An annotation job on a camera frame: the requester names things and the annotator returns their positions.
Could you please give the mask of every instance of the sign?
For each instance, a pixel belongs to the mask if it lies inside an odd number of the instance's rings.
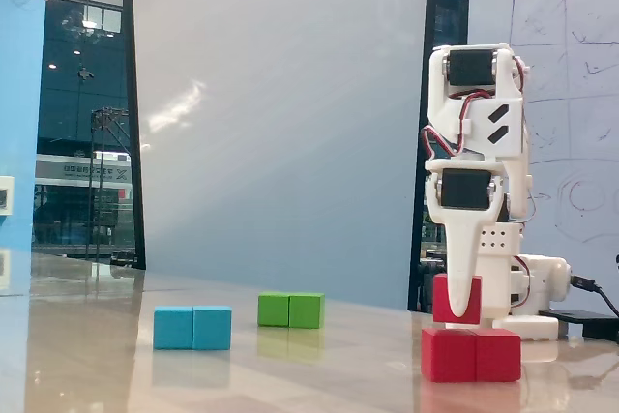
[[[99,185],[102,173],[100,160],[93,161],[93,186]],[[85,186],[90,177],[90,159],[38,155],[35,170],[36,183],[46,186]],[[109,189],[126,189],[132,185],[131,162],[104,160],[103,186]]]

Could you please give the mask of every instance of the black cable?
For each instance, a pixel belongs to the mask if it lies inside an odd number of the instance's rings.
[[[576,287],[578,289],[586,290],[587,292],[595,292],[597,294],[600,294],[602,298],[604,299],[604,301],[606,302],[606,304],[608,305],[608,307],[612,310],[612,312],[615,313],[617,317],[619,317],[619,310],[614,305],[612,305],[612,302],[610,302],[610,299],[608,298],[608,296],[604,293],[602,288],[594,280],[589,280],[587,278],[583,278],[582,276],[572,276],[570,283],[572,284],[573,287]]]
[[[617,310],[617,308],[614,305],[612,305],[612,302],[610,302],[610,299],[608,298],[608,296],[604,294],[604,291],[602,290],[602,288],[598,286],[598,290],[596,292],[598,292],[602,296],[602,298],[604,299],[606,304],[610,307],[612,312],[615,313],[619,317],[619,310]]]

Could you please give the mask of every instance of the blue cube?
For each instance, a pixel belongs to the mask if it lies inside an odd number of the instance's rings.
[[[193,307],[156,307],[153,348],[191,350],[193,345]]]
[[[230,307],[193,307],[193,350],[229,350]]]

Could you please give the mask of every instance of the white robot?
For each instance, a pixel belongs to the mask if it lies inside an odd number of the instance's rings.
[[[477,275],[482,325],[510,329],[524,339],[556,339],[558,321],[537,313],[548,310],[550,300],[565,299],[570,266],[562,258],[520,255],[533,181],[522,97],[527,72],[507,44],[434,50],[429,124],[422,130],[429,154],[427,208],[434,222],[445,225],[454,315],[466,312]],[[431,139],[447,159],[434,158]],[[519,302],[512,303],[512,294]]]

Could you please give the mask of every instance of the green block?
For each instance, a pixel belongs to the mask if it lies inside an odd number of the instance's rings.
[[[290,327],[322,328],[325,322],[325,294],[290,294]]]
[[[290,294],[261,292],[258,295],[258,326],[288,327]]]

